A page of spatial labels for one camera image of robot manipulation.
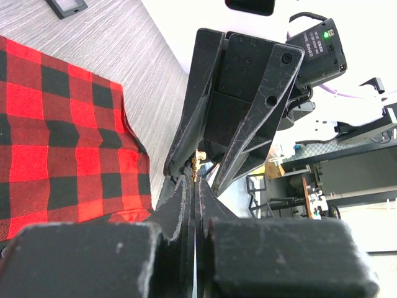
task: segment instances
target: screw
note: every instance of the screw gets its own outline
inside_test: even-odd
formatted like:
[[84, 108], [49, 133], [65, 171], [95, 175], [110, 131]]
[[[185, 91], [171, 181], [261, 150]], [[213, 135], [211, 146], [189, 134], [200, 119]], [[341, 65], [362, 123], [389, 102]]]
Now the screw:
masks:
[[284, 64], [289, 64], [291, 63], [291, 61], [292, 61], [292, 56], [289, 53], [286, 53], [281, 57], [281, 62]]

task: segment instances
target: tabletop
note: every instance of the tabletop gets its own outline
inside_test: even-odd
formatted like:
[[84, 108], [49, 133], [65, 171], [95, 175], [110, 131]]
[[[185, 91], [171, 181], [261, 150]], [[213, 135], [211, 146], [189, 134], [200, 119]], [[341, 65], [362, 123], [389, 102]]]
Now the tabletop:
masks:
[[0, 35], [123, 85], [128, 121], [150, 157], [154, 207], [187, 74], [140, 0], [85, 1], [59, 20], [45, 0], [1, 0]]

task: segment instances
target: desk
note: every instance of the desk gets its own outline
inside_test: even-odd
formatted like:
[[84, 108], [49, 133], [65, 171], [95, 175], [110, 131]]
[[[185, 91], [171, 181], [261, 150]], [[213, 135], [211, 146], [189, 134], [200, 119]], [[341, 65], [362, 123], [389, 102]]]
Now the desk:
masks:
[[85, 11], [59, 20], [45, 0], [1, 0], [0, 35], [123, 85], [128, 120], [151, 159], [155, 206], [187, 75], [140, 0], [85, 1]]

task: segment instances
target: black square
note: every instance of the black square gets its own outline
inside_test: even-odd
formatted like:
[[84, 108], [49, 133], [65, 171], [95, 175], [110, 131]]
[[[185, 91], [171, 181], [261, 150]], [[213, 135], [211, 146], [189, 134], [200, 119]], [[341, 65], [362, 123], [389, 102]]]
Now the black square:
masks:
[[0, 81], [7, 81], [7, 53], [0, 51]]
[[80, 134], [73, 124], [58, 120], [46, 120], [45, 123], [50, 130], [49, 146], [68, 148], [77, 147]]
[[6, 114], [0, 114], [0, 145], [11, 145], [11, 126]]
[[42, 65], [43, 92], [70, 98], [69, 75]]
[[9, 219], [10, 217], [10, 184], [0, 183], [0, 219]]
[[117, 132], [108, 129], [98, 129], [99, 133], [103, 139], [102, 144], [99, 148], [111, 148], [119, 149], [123, 146], [123, 143], [118, 136]]
[[78, 204], [77, 177], [50, 178], [48, 210]]
[[139, 194], [144, 196], [150, 194], [149, 174], [138, 174]]
[[101, 174], [103, 198], [122, 196], [122, 177], [120, 173]]
[[94, 96], [94, 105], [113, 109], [112, 91], [110, 88], [103, 87], [96, 83], [92, 84], [92, 96]]

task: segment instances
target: red and black checkered cloth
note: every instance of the red and black checkered cloth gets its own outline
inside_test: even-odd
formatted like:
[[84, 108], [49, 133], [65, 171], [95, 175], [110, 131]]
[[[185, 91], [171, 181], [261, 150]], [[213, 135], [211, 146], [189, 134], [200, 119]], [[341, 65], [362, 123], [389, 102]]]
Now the red and black checkered cloth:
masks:
[[121, 85], [0, 37], [0, 242], [28, 224], [151, 211]]

